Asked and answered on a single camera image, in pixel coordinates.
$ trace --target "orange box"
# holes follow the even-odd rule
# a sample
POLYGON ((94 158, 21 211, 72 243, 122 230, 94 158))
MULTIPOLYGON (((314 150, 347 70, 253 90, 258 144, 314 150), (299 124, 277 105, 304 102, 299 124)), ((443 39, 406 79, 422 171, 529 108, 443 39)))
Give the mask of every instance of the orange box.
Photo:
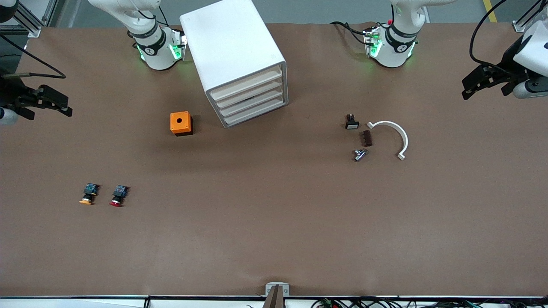
POLYGON ((192 135, 194 133, 192 117, 188 111, 172 113, 169 123, 172 133, 177 137, 192 135))

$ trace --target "yellow stripe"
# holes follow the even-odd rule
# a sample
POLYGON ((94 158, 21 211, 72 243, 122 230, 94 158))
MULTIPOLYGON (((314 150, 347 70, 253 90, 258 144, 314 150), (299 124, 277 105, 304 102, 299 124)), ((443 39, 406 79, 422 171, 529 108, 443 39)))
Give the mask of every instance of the yellow stripe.
MULTIPOLYGON (((493 8, 490 0, 483 0, 483 5, 485 5, 485 12, 488 12, 490 9, 493 8)), ((491 12, 491 14, 489 14, 489 21, 496 22, 495 12, 491 12)))

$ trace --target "table surface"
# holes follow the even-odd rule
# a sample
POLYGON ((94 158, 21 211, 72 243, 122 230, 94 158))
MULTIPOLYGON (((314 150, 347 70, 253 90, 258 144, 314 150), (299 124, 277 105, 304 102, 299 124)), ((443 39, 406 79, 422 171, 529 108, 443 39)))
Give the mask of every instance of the table surface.
MULTIPOLYGON (((397 69, 332 25, 269 25, 290 104, 224 129, 192 62, 153 71, 125 29, 45 28, 71 118, 3 127, 0 294, 545 295, 548 100, 461 98, 473 24, 428 24, 397 69), (196 133, 176 138, 169 114, 196 133), (344 117, 395 121, 360 130, 344 117), (93 206, 78 203, 102 185, 93 206), (108 205, 131 186, 124 208, 108 205)), ((486 24, 478 58, 517 37, 486 24)), ((19 71, 47 72, 24 56, 19 71)))

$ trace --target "white box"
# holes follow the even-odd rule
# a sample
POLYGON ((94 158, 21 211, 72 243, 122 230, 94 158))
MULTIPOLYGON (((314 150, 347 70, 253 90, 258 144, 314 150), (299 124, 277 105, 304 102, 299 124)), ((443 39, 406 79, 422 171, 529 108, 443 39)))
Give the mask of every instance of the white box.
POLYGON ((287 105, 286 61, 251 0, 222 0, 180 20, 224 127, 287 105))

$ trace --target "white curved handle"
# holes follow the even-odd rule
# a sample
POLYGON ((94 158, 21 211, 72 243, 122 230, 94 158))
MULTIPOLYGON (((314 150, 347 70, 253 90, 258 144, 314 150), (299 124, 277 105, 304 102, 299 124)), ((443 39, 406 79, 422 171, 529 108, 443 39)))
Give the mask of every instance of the white curved handle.
POLYGON ((406 131, 403 130, 403 128, 401 126, 399 126, 398 124, 396 124, 394 122, 390 122, 390 121, 380 121, 380 122, 376 122, 375 124, 373 124, 371 122, 367 123, 367 126, 369 126, 370 129, 373 129, 374 127, 376 127, 378 125, 390 126, 391 128, 397 130, 398 133, 402 136, 403 148, 398 153, 398 158, 401 159, 401 160, 404 160, 406 157, 405 157, 405 155, 403 155, 403 153, 407 150, 407 146, 409 145, 409 138, 407 138, 406 131))

